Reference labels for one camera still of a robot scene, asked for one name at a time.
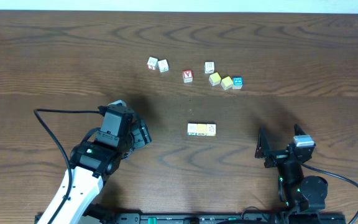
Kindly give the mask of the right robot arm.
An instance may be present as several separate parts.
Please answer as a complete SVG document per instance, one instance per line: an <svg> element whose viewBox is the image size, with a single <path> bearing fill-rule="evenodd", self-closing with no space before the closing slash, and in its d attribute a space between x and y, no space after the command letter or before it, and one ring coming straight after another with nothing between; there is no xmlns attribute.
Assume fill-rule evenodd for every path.
<svg viewBox="0 0 358 224"><path fill-rule="evenodd" d="M304 175L302 165L312 158L316 144L297 124L294 133L292 142L278 150L270 147L265 131L259 129L255 157L264 159L266 168L278 169L279 196L287 208L276 214L275 221L321 224L328 182L320 176Z"/></svg>

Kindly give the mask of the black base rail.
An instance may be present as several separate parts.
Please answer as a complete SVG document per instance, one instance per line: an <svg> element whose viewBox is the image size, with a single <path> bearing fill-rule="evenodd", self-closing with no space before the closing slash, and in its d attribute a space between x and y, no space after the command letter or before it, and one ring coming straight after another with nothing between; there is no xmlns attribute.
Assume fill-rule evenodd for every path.
<svg viewBox="0 0 358 224"><path fill-rule="evenodd" d="M274 218L272 215L261 213L246 213L245 215L158 215L158 214L139 214L139 213L120 213L106 218L96 218L90 215L82 216L78 223L114 223L114 224L213 224L228 221L253 221L257 223L285 223ZM345 224L344 215L325 214L320 215L319 220L316 215L301 215L300 217L290 217L289 223L335 223Z"/></svg>

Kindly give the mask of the green picture block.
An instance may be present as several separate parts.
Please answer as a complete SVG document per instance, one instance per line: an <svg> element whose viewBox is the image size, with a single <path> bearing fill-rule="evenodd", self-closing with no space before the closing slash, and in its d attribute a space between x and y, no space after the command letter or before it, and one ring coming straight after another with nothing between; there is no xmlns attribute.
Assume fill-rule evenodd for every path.
<svg viewBox="0 0 358 224"><path fill-rule="evenodd" d="M206 125L206 135L215 136L216 135L216 124L207 124Z"/></svg>

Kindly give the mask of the red M letter block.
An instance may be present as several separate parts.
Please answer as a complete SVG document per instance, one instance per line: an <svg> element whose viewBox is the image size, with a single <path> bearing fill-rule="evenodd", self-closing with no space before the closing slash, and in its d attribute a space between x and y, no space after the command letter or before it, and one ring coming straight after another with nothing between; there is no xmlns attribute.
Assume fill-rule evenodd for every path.
<svg viewBox="0 0 358 224"><path fill-rule="evenodd" d="M196 136L197 135L197 124L195 123L188 123L187 126L187 135L189 136Z"/></svg>

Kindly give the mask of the yellow block left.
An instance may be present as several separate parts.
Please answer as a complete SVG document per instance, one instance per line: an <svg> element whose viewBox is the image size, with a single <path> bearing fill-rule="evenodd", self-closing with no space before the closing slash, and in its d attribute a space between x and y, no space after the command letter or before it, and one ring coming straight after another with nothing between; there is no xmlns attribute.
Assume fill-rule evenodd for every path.
<svg viewBox="0 0 358 224"><path fill-rule="evenodd" d="M221 76L218 72L215 72L209 76L209 82L212 86L216 86L221 82Z"/></svg>

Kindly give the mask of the white B letter block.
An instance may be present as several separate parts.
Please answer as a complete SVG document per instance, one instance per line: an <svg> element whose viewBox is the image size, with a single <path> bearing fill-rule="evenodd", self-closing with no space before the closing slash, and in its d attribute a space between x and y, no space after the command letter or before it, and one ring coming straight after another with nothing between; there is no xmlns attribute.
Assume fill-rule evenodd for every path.
<svg viewBox="0 0 358 224"><path fill-rule="evenodd" d="M214 62L205 62L204 63L204 72L205 74L212 74L215 71Z"/></svg>

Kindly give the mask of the yellow block right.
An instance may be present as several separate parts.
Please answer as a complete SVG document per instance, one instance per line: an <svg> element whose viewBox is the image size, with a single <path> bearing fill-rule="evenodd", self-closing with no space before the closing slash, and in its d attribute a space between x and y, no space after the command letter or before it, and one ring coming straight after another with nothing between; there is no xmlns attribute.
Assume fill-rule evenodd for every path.
<svg viewBox="0 0 358 224"><path fill-rule="evenodd" d="M225 77L221 80L221 86L224 90L232 88L234 82L231 77Z"/></svg>

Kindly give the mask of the white block red side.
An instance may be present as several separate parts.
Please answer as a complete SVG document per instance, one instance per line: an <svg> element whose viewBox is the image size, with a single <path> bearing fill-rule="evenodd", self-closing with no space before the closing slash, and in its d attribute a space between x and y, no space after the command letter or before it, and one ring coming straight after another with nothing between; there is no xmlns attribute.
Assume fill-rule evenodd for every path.
<svg viewBox="0 0 358 224"><path fill-rule="evenodd" d="M147 67L150 70L156 70L158 68L158 59L154 57L149 57L147 61Z"/></svg>

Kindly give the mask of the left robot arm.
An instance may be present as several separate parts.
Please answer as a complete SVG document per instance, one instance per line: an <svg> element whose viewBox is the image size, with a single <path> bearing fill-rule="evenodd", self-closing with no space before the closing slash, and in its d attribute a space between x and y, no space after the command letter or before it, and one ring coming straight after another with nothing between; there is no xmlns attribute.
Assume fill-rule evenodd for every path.
<svg viewBox="0 0 358 224"><path fill-rule="evenodd" d="M115 223L116 215L92 203L109 176L134 150L151 142L143 119L122 100L99 106L102 125L90 129L71 154L63 153L67 170L53 200L36 223L79 223L92 218Z"/></svg>

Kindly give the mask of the yellow block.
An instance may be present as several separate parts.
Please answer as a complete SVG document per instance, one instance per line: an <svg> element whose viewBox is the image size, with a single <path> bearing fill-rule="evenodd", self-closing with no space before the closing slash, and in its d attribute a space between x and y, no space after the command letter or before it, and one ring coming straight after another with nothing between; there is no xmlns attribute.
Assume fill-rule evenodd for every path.
<svg viewBox="0 0 358 224"><path fill-rule="evenodd" d="M221 82L221 76L218 72L215 72L209 76L209 82L212 86L216 86Z"/></svg>
<svg viewBox="0 0 358 224"><path fill-rule="evenodd" d="M231 77L225 77L221 80L221 86L224 90L232 88L234 82Z"/></svg>

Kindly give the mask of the blue picture block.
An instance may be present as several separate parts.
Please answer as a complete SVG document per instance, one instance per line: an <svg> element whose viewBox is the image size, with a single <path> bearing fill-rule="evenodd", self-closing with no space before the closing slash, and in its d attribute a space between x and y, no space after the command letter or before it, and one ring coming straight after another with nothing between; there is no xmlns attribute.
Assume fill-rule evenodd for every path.
<svg viewBox="0 0 358 224"><path fill-rule="evenodd" d="M244 84L244 81L243 81L243 78L242 77L234 77L232 79L233 81L233 86L232 88L234 90L240 90L242 87L243 87L243 84Z"/></svg>

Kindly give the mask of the cream picture block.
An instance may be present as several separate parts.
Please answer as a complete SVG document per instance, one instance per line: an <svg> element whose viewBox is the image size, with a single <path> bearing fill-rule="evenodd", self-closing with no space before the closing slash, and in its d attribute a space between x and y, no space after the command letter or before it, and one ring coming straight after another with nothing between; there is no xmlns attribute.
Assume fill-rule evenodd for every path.
<svg viewBox="0 0 358 224"><path fill-rule="evenodd" d="M207 124L197 124L196 125L196 135L205 136L207 134Z"/></svg>

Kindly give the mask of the red A letter block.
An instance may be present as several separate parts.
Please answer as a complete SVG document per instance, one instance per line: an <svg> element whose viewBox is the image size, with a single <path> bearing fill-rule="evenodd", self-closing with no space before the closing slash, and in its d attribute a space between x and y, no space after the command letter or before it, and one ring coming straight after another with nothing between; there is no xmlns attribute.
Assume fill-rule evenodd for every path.
<svg viewBox="0 0 358 224"><path fill-rule="evenodd" d="M193 72L192 70L184 70L182 72L183 81L189 83L193 81Z"/></svg>

